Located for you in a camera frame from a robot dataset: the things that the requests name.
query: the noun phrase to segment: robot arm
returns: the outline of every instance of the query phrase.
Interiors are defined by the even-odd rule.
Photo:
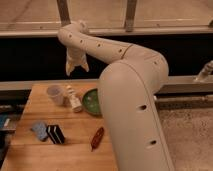
[[[73,23],[62,27],[58,37],[68,48],[70,68],[85,66],[85,52],[110,64],[100,76],[98,96],[118,169],[173,171],[153,98],[167,80],[166,60],[151,49],[88,36],[86,30]],[[76,56],[69,54],[72,48]]]

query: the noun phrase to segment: wooden table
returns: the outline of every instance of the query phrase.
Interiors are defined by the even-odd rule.
[[[117,171],[108,131],[102,118],[85,111],[73,113],[69,106],[56,106],[47,97],[46,84],[32,88],[22,118],[4,160],[2,171]],[[80,97],[96,82],[69,82]],[[59,124],[66,143],[54,145],[50,139],[41,142],[30,131],[36,121]],[[105,135],[98,149],[91,152],[90,141],[97,129],[105,127]]]

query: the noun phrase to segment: black and white object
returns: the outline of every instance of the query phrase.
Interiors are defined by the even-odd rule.
[[[65,137],[58,125],[48,125],[46,132],[54,144],[63,144]]]

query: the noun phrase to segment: small white cup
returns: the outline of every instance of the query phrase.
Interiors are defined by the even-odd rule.
[[[64,104],[63,89],[59,85],[51,85],[47,88],[47,94],[52,101],[61,106]]]

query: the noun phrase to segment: small figurine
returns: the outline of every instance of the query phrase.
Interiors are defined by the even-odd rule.
[[[76,96],[75,90],[70,85],[68,85],[66,89],[73,112],[75,113],[80,112],[83,109],[83,107],[80,99]]]

